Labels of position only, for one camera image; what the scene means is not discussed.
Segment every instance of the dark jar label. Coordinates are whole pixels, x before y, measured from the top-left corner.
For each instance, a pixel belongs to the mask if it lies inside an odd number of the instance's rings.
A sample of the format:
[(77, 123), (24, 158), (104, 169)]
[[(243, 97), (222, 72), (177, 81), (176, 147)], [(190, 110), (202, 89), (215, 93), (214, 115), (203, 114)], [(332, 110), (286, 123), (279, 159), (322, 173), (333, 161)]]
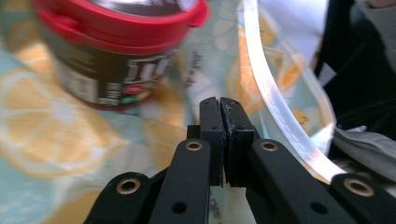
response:
[(156, 55), (127, 55), (77, 46), (45, 30), (57, 77), (77, 98), (95, 105), (126, 106), (148, 97), (173, 63), (176, 49)]

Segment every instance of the red plastic cap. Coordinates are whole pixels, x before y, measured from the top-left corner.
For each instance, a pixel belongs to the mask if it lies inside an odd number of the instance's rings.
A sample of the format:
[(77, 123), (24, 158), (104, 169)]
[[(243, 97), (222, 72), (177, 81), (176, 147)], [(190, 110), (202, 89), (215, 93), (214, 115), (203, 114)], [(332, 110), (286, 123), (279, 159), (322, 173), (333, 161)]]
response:
[(154, 54), (177, 46), (189, 29), (203, 25), (205, 0), (188, 11), (165, 17), (119, 13), (86, 0), (32, 0), (38, 18), (74, 44), (125, 54)]

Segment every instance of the gray cloth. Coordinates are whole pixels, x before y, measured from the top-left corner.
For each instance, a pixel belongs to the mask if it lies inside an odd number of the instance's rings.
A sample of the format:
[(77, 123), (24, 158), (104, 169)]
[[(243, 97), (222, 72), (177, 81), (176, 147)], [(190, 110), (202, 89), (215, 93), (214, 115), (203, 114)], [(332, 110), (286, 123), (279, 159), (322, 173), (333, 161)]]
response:
[(396, 182), (396, 142), (380, 133), (335, 129), (333, 143), (365, 167)]
[(357, 4), (380, 33), (389, 65), (396, 73), (396, 6), (372, 8), (367, 0), (357, 0)]

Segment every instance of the tablecloth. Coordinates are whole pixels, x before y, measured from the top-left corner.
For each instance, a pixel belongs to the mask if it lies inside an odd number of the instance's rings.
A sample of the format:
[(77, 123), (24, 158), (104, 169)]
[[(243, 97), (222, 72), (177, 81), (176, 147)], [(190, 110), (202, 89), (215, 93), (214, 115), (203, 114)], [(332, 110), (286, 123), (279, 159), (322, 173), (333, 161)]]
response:
[[(157, 90), (114, 112), (89, 108), (60, 87), (29, 1), (0, 1), (0, 223), (81, 223), (114, 176), (152, 176), (168, 166), (207, 97), (238, 100), (263, 137), (283, 141), (241, 63), (247, 47), (238, 45), (245, 40), (239, 1), (208, 3), (210, 20), (191, 31)], [(334, 118), (325, 94), (264, 9), (259, 21), (285, 102), (326, 153)], [(211, 188), (209, 212), (210, 223), (255, 223), (243, 189)]]

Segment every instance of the red lid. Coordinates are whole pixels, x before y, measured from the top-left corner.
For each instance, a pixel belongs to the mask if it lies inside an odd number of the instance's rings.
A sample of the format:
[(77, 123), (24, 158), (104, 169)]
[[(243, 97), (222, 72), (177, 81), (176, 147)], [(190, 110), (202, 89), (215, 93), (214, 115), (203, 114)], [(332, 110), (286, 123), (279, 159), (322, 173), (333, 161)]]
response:
[[(153, 54), (174, 48), (191, 27), (203, 25), (208, 16), (205, 0), (32, 2), (41, 21), (62, 38), (128, 54)], [(164, 4), (173, 6), (159, 10)]]

